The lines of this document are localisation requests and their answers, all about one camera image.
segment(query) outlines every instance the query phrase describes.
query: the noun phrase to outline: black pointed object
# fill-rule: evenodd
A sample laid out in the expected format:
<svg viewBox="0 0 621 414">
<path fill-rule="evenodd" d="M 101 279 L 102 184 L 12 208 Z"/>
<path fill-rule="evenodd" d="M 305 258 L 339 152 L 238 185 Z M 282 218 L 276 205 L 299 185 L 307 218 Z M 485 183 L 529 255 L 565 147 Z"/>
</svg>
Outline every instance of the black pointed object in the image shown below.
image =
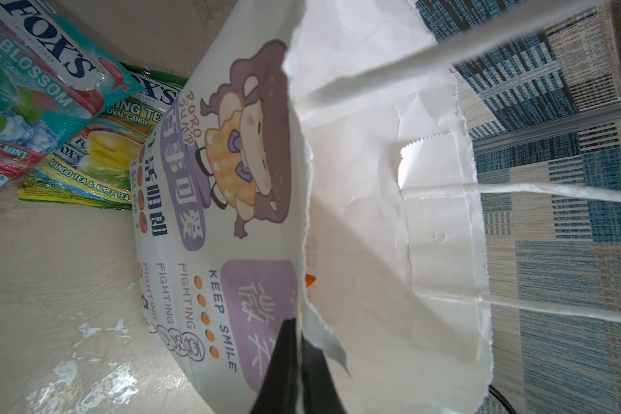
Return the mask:
<svg viewBox="0 0 621 414">
<path fill-rule="evenodd" d="M 295 319 L 283 322 L 267 375 L 250 414 L 293 414 L 298 394 Z M 345 414 L 324 353 L 306 339 L 301 346 L 306 414 Z"/>
</svg>

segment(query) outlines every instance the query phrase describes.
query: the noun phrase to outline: yellow candy package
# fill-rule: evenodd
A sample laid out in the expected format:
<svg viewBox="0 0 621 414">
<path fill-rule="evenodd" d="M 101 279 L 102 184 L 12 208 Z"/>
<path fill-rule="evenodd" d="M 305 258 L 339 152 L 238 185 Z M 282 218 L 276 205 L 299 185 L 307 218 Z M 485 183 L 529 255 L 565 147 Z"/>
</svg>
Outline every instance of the yellow candy package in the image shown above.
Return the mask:
<svg viewBox="0 0 621 414">
<path fill-rule="evenodd" d="M 186 79 L 128 66 L 145 89 L 118 102 L 28 172 L 18 197 L 130 209 L 129 163 Z"/>
</svg>

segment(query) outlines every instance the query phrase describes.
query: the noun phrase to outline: yellow candy image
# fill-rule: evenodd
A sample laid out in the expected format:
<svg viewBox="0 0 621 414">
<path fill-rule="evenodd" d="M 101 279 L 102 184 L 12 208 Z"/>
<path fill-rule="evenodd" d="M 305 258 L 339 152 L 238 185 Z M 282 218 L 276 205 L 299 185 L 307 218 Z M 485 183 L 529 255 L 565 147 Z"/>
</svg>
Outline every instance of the yellow candy image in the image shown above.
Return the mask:
<svg viewBox="0 0 621 414">
<path fill-rule="evenodd" d="M 128 170 L 140 144 L 113 132 L 96 130 L 87 136 L 87 152 L 94 161 L 118 170 Z"/>
</svg>

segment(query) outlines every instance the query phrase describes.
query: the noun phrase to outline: green candy package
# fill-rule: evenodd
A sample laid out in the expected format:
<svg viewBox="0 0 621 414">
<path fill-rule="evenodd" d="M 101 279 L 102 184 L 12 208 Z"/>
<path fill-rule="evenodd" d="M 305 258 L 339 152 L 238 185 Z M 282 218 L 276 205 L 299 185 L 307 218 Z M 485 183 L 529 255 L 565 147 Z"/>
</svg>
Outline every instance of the green candy package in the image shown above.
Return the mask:
<svg viewBox="0 0 621 414">
<path fill-rule="evenodd" d="M 0 0 L 0 191 L 143 90 L 45 1 Z"/>
<path fill-rule="evenodd" d="M 145 89 L 119 101 L 26 174 L 18 197 L 131 209 L 129 164 L 187 79 L 123 65 Z"/>
</svg>

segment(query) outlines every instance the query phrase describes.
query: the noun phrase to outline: cartoon hair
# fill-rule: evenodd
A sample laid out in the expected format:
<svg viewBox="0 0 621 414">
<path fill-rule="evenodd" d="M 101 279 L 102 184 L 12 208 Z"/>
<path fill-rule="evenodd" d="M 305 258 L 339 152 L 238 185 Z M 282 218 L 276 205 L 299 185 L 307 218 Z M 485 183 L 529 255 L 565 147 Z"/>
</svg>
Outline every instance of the cartoon hair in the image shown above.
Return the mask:
<svg viewBox="0 0 621 414">
<path fill-rule="evenodd" d="M 200 100 L 200 114 L 218 115 L 223 97 L 235 93 L 243 105 L 260 100 L 262 106 L 262 141 L 267 167 L 272 176 L 272 190 L 268 195 L 256 194 L 255 215 L 260 220 L 282 223 L 290 208 L 291 164 L 290 127 L 287 108 L 287 77 L 282 64 L 287 46 L 281 40 L 265 43 L 250 59 L 238 59 L 230 67 L 230 83 L 219 86 L 209 97 L 209 104 Z M 244 96 L 244 84 L 255 76 L 257 86 Z"/>
</svg>

